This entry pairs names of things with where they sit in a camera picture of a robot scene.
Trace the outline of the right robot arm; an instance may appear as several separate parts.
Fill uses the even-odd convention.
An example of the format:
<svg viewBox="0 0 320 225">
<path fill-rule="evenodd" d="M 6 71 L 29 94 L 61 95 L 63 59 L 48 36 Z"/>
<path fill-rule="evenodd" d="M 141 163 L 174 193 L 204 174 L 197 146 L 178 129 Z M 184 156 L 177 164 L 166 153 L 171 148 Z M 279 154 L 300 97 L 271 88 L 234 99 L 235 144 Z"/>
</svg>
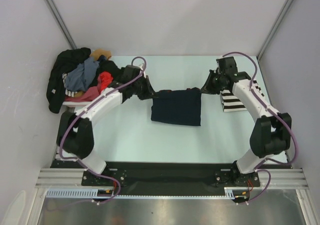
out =
<svg viewBox="0 0 320 225">
<path fill-rule="evenodd" d="M 287 151 L 291 146 L 292 119 L 288 113 L 280 113 L 254 86 L 254 78 L 239 71 L 232 56 L 216 60 L 217 68 L 210 70 L 201 88 L 204 94 L 218 95 L 230 91 L 244 105 L 254 121 L 249 138 L 249 150 L 235 162 L 236 170 L 230 173 L 231 181 L 242 186 L 272 156 Z"/>
</svg>

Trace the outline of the navy maroon garment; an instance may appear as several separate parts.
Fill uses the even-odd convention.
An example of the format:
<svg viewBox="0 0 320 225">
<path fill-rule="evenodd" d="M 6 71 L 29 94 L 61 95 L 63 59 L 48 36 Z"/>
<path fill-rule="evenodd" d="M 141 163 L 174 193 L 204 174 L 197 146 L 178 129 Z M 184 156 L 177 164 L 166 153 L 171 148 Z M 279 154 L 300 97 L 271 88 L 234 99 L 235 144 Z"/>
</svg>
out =
<svg viewBox="0 0 320 225">
<path fill-rule="evenodd" d="M 152 99 L 151 121 L 182 126 L 201 126 L 202 93 L 197 87 L 161 90 Z"/>
</svg>

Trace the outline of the black white striped tank top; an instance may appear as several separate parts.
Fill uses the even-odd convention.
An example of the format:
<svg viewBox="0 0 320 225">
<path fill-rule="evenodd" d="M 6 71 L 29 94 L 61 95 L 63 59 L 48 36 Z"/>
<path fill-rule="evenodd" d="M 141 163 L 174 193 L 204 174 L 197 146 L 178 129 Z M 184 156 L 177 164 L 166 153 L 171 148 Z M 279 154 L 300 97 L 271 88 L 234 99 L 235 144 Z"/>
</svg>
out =
<svg viewBox="0 0 320 225">
<path fill-rule="evenodd" d="M 241 111 L 259 111 L 262 108 L 257 99 L 264 99 L 259 85 L 248 79 L 240 80 L 233 84 L 231 90 L 225 89 L 219 94 L 222 111 L 224 113 Z"/>
</svg>

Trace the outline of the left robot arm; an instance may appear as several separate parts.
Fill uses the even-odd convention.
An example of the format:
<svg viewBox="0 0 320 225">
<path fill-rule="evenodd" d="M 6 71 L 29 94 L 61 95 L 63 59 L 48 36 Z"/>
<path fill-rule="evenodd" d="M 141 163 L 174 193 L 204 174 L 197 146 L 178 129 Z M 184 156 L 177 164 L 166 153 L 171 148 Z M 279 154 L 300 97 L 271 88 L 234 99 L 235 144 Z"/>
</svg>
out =
<svg viewBox="0 0 320 225">
<path fill-rule="evenodd" d="M 110 181 L 107 162 L 95 150 L 94 126 L 112 109 L 136 95 L 139 100 L 155 97 L 147 64 L 127 65 L 123 74 L 115 78 L 100 95 L 76 112 L 64 112 L 60 117 L 56 144 L 62 159 L 74 160 L 93 171 L 93 179 L 100 185 Z"/>
</svg>

